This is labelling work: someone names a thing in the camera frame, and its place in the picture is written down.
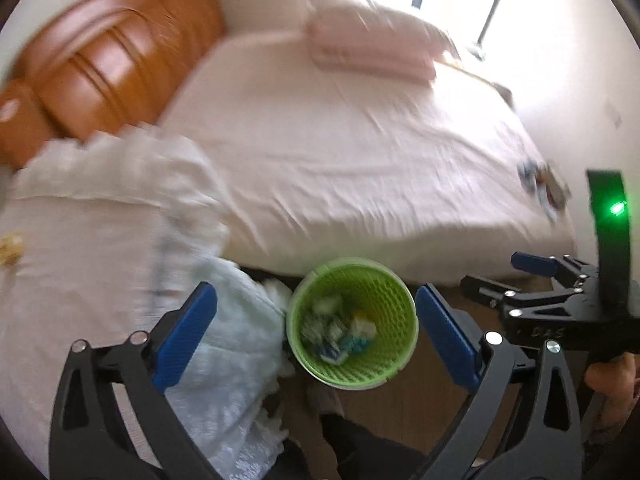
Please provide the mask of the person's right hand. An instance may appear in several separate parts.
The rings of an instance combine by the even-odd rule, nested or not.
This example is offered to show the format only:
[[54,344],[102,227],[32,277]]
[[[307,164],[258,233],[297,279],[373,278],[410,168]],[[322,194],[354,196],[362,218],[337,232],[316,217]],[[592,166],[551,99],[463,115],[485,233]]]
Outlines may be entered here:
[[608,443],[620,433],[639,399],[639,356],[625,352],[608,363],[593,363],[586,385],[603,396],[591,428],[591,443]]

